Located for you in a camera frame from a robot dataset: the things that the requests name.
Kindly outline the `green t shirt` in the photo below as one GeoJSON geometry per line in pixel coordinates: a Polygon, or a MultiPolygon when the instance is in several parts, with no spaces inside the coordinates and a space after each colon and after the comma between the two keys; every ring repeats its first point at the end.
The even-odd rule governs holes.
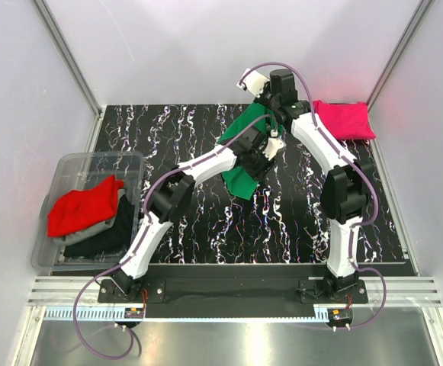
{"type": "Polygon", "coordinates": [[[227,145],[236,155],[234,167],[222,172],[221,176],[229,193],[237,198],[250,199],[260,183],[254,181],[239,165],[242,152],[240,143],[250,142],[257,146],[268,140],[272,130],[276,130],[281,138],[282,127],[276,124],[272,115],[266,107],[252,103],[232,122],[218,141],[223,146],[227,145]]]}

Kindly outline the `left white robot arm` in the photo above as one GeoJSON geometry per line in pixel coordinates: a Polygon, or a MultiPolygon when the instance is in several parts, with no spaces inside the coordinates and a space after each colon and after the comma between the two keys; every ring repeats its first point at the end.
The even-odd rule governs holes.
{"type": "Polygon", "coordinates": [[[138,279],[146,274],[162,237],[185,215],[198,185],[234,168],[260,181],[284,149],[285,142],[276,133],[266,135],[251,127],[195,159],[162,167],[144,198],[140,228],[111,275],[115,293],[126,302],[141,295],[138,279]]]}

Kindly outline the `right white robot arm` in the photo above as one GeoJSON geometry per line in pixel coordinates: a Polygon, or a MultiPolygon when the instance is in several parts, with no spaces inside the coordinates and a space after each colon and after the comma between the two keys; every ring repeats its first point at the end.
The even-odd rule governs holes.
{"type": "Polygon", "coordinates": [[[360,163],[336,140],[314,111],[312,101],[298,98],[292,71],[276,69],[269,77],[257,76],[252,85],[258,103],[306,147],[325,175],[320,206],[330,223],[329,257],[327,274],[315,285],[314,296],[340,302],[357,285],[358,232],[366,224],[363,216],[369,202],[378,204],[368,178],[371,166],[360,163]]]}

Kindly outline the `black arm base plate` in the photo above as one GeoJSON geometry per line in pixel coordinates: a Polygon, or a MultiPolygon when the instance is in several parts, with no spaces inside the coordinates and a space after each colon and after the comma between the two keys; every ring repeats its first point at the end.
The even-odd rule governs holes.
{"type": "Polygon", "coordinates": [[[364,282],[352,274],[335,279],[325,265],[152,265],[123,295],[111,276],[101,281],[100,303],[167,303],[187,297],[255,297],[301,303],[366,304],[364,282]]]}

